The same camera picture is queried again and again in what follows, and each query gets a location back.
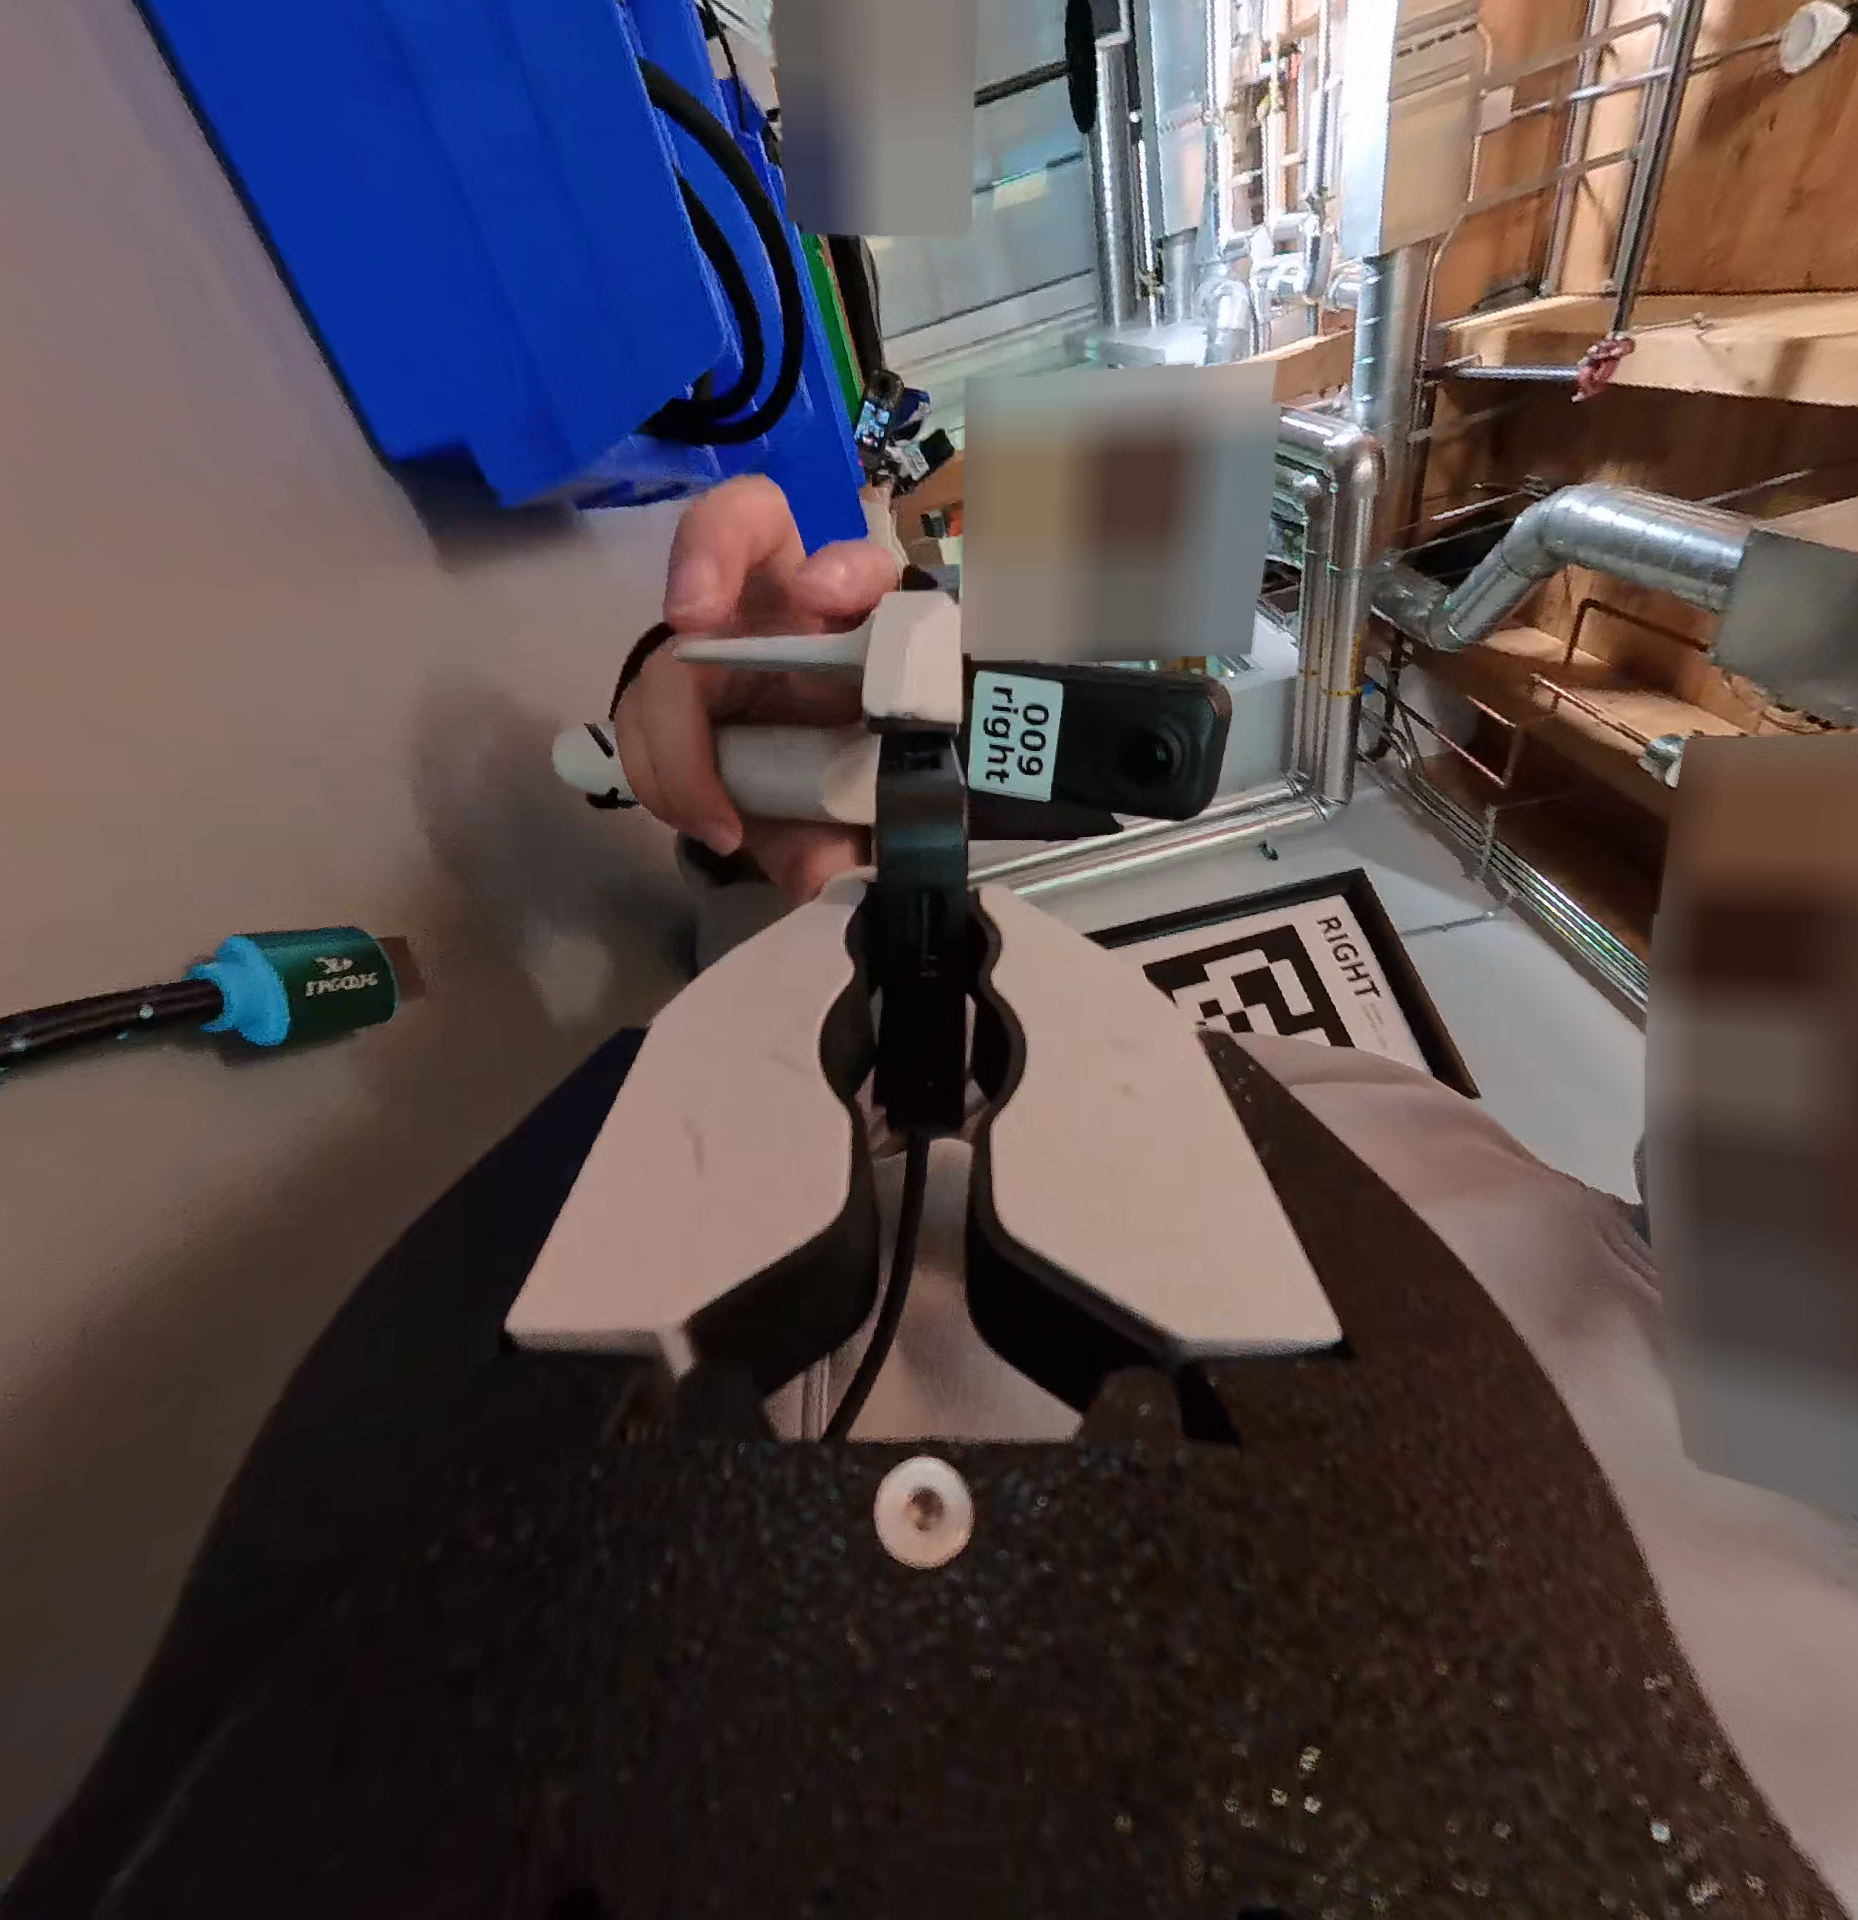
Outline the black framed tag sign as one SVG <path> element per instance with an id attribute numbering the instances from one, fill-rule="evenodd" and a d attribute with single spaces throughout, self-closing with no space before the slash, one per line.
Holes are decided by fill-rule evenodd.
<path id="1" fill-rule="evenodd" d="M 1203 1031 L 1371 1055 L 1482 1098 L 1363 869 L 1103 926 L 1091 941 L 1135 965 Z"/>

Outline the silver vertical pipe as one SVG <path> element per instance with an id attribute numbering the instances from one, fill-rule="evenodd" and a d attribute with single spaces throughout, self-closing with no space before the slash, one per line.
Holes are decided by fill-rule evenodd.
<path id="1" fill-rule="evenodd" d="M 1422 354 L 1440 239 L 1366 258 L 1356 279 L 1351 398 L 1288 408 L 1277 492 L 1304 514 L 1301 683 L 1292 776 L 1319 818 L 1351 804 L 1371 587 L 1422 502 Z"/>

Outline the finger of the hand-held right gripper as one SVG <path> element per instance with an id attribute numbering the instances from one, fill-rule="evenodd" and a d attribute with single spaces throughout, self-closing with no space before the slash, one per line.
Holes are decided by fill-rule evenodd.
<path id="1" fill-rule="evenodd" d="M 946 592 L 893 592 L 866 623 L 869 731 L 964 728 L 964 613 Z"/>

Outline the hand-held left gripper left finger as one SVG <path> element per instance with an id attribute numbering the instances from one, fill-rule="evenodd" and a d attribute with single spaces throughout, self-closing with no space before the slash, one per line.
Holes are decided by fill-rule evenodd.
<path id="1" fill-rule="evenodd" d="M 656 1016 L 508 1310 L 516 1346 L 797 1377 L 869 1319 L 864 894 L 836 880 Z"/>

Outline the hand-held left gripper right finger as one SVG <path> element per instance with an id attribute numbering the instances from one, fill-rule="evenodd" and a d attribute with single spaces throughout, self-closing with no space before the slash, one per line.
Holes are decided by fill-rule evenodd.
<path id="1" fill-rule="evenodd" d="M 1004 1081 L 973 1142 L 970 1221 L 1037 1324 L 1097 1324 L 1151 1365 L 1334 1349 L 1344 1339 L 1198 1023 L 1127 957 L 1010 889 L 977 893 L 977 1040 Z"/>

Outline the blue plastic bin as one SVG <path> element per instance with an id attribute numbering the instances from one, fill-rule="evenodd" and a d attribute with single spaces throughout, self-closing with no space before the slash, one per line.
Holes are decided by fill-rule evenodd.
<path id="1" fill-rule="evenodd" d="M 498 507 L 761 475 L 864 532 L 845 327 L 717 5 L 141 5 L 385 464 Z"/>

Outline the grey metal duct box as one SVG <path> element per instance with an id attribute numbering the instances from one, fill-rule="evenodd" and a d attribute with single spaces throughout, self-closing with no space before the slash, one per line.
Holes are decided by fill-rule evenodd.
<path id="1" fill-rule="evenodd" d="M 1713 664 L 1858 731 L 1858 497 L 1748 529 Z"/>

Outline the person's right hand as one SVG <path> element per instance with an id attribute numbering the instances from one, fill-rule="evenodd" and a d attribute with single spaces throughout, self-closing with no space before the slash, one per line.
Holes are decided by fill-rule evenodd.
<path id="1" fill-rule="evenodd" d="M 809 552 L 787 497 L 747 475 L 684 513 L 662 620 L 674 635 L 830 635 L 854 631 L 898 583 L 887 543 Z M 789 907 L 864 866 L 866 832 L 738 813 L 717 771 L 717 733 L 861 719 L 861 692 L 845 679 L 692 664 L 672 641 L 611 708 L 634 798 L 715 859 L 746 850 Z"/>

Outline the silver round ventilation duct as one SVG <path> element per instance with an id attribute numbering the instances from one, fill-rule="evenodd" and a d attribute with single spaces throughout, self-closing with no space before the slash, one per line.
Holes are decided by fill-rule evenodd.
<path id="1" fill-rule="evenodd" d="M 1371 610 L 1437 653 L 1460 656 L 1557 575 L 1584 569 L 1686 609 L 1723 610 L 1756 520 L 1619 484 L 1579 484 L 1526 507 L 1470 577 L 1444 590 L 1402 557 L 1377 564 Z"/>

